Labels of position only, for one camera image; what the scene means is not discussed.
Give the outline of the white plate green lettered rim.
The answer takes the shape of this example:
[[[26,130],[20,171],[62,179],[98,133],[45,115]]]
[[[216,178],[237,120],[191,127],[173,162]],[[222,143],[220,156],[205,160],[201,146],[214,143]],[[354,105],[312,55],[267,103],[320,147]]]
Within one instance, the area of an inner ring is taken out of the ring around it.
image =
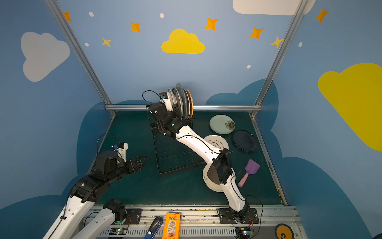
[[[181,99],[179,92],[176,88],[172,89],[172,93],[174,94],[173,99],[174,99],[175,103],[178,105],[178,112],[179,112],[178,115],[181,118],[182,112],[183,112],[182,99]]]

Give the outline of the large plain green plate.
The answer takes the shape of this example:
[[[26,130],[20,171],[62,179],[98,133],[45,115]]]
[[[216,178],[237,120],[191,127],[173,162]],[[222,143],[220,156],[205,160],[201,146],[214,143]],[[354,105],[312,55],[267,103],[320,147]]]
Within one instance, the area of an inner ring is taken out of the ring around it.
[[[183,87],[180,83],[177,83],[176,84],[176,89],[178,90],[179,92],[179,95],[182,99],[182,105],[183,105],[183,112],[182,112],[182,119],[185,120],[185,95],[184,95],[184,92],[183,92]]]

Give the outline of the white plate orange sunburst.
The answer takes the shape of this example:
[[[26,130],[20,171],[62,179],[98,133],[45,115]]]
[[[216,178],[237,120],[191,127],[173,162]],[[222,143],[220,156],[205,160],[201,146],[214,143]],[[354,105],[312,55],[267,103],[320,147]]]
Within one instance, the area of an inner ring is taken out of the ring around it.
[[[189,99],[189,96],[187,94],[187,91],[185,89],[183,89],[183,92],[184,92],[184,95],[185,95],[185,120],[187,120],[189,118],[189,115],[190,115],[190,99]]]

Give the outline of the yellow woven wicker plate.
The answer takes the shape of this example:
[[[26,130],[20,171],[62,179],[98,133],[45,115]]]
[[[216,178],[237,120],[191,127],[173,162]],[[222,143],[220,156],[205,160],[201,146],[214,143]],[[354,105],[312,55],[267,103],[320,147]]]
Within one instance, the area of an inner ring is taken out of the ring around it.
[[[189,106],[189,115],[188,115],[187,119],[191,119],[193,117],[193,114],[194,114],[193,99],[192,99],[191,93],[188,89],[185,89],[185,92],[186,92],[186,96],[188,99],[188,106]]]

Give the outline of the pale green floral plate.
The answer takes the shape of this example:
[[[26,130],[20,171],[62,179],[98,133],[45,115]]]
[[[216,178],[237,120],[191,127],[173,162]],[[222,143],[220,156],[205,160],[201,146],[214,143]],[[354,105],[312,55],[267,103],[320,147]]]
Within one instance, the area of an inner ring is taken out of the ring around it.
[[[235,122],[227,115],[216,115],[210,119],[210,128],[218,134],[230,134],[235,130]]]

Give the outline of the cream floral plate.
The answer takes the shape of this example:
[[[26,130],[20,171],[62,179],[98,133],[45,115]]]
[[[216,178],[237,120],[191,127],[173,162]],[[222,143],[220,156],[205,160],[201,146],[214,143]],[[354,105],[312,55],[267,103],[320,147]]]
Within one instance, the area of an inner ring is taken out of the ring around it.
[[[203,169],[203,179],[204,179],[204,182],[205,184],[207,185],[207,187],[209,189],[211,189],[212,191],[214,192],[218,192],[218,193],[223,193],[223,189],[222,187],[219,185],[219,184],[215,184],[213,183],[209,178],[208,178],[208,171],[210,169],[210,165],[206,165]]]

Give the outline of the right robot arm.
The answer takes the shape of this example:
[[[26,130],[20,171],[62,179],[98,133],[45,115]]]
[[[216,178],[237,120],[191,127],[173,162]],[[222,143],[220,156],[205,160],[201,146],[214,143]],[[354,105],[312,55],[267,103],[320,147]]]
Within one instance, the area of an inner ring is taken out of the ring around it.
[[[250,206],[234,181],[236,174],[232,168],[229,150],[219,149],[205,141],[180,118],[177,112],[168,111],[165,104],[159,102],[146,107],[154,119],[155,129],[164,136],[187,146],[210,166],[208,178],[223,190],[235,221],[245,222]]]

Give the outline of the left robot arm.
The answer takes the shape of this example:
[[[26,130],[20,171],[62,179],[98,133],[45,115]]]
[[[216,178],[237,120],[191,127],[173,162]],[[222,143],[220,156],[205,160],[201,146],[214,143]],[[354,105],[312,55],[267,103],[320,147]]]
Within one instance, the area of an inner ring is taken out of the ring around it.
[[[111,199],[103,209],[77,234],[74,233],[83,217],[105,193],[110,184],[126,174],[143,169],[147,156],[126,160],[116,151],[105,151],[95,158],[91,173],[77,181],[55,222],[45,234],[46,239],[95,239],[107,227],[126,219],[125,204]]]

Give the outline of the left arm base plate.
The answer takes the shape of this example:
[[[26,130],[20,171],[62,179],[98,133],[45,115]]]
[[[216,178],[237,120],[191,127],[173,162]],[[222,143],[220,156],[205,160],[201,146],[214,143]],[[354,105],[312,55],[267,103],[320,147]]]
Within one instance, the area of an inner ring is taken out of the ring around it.
[[[126,208],[126,215],[123,225],[139,225],[142,209],[140,208]]]

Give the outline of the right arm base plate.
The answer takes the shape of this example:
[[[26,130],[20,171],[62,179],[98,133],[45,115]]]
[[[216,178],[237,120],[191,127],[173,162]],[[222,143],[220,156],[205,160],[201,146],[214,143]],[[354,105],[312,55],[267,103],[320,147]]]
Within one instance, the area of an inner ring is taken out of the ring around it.
[[[259,224],[259,216],[255,208],[250,208],[247,214],[240,218],[234,214],[230,208],[220,208],[217,210],[220,224]]]

